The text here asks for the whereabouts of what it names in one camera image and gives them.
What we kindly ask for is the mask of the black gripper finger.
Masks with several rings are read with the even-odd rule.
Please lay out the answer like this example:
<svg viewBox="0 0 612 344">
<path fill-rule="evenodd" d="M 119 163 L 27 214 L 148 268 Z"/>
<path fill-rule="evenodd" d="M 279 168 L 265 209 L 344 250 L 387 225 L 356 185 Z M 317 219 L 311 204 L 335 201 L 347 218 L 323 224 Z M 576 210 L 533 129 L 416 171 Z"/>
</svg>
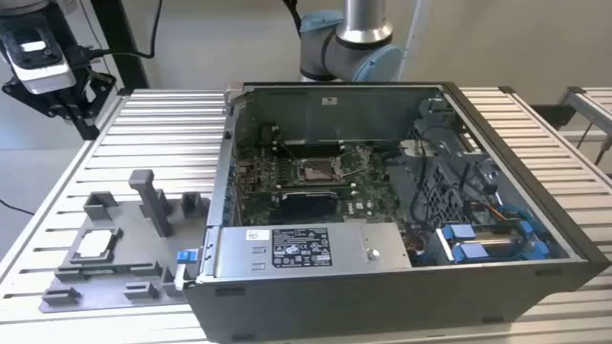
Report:
<svg viewBox="0 0 612 344">
<path fill-rule="evenodd" d="M 12 77 L 1 86 L 1 91 L 17 100 L 21 104 L 36 110 L 44 116 L 53 118 L 60 116 L 67 118 L 64 102 L 60 99 L 60 91 L 52 91 L 43 94 L 32 94 L 17 77 Z"/>
<path fill-rule="evenodd" d="M 76 73 L 76 86 L 71 89 L 71 111 L 73 124 L 84 140 L 96 140 L 100 130 L 95 120 L 116 85 L 115 76 L 80 70 Z"/>
</svg>

